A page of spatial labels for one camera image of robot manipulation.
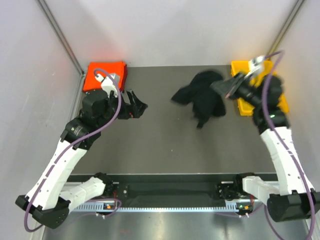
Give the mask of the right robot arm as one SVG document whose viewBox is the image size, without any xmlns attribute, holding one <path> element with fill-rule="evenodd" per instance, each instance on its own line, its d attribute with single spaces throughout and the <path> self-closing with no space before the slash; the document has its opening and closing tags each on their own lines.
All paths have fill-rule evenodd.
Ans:
<svg viewBox="0 0 320 240">
<path fill-rule="evenodd" d="M 255 87 L 242 72 L 210 86 L 227 99 L 242 99 L 253 106 L 252 119 L 273 162 L 278 187 L 254 173 L 240 173 L 234 178 L 233 192 L 239 198 L 254 196 L 267 208 L 275 222 L 310 219 L 320 209 L 320 193 L 304 176 L 292 139 L 286 114 L 280 109 L 282 81 L 266 75 Z"/>
</svg>

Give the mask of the black t-shirt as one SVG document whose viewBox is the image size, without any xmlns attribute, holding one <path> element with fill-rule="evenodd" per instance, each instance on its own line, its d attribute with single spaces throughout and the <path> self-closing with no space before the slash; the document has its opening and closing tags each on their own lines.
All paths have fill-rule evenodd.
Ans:
<svg viewBox="0 0 320 240">
<path fill-rule="evenodd" d="M 216 93 L 211 84 L 223 79 L 223 76 L 213 70 L 197 73 L 190 84 L 181 87 L 171 101 L 186 106 L 192 104 L 192 112 L 197 119 L 197 128 L 202 129 L 211 117 L 219 118 L 226 115 L 226 107 L 222 97 Z"/>
</svg>

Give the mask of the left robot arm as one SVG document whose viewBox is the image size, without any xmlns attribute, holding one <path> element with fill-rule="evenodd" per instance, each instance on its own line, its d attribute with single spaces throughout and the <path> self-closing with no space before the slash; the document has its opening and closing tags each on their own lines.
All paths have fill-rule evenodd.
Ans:
<svg viewBox="0 0 320 240">
<path fill-rule="evenodd" d="M 116 119 L 138 119 L 143 115 L 147 104 L 132 90 L 126 93 L 128 103 L 114 90 L 110 93 L 92 90 L 85 95 L 78 116 L 66 124 L 43 174 L 27 194 L 18 196 L 15 201 L 25 212 L 26 220 L 31 215 L 41 226 L 53 230 L 78 206 L 96 198 L 115 197 L 113 180 L 101 172 L 70 190 L 63 190 L 63 187 L 106 127 Z"/>
</svg>

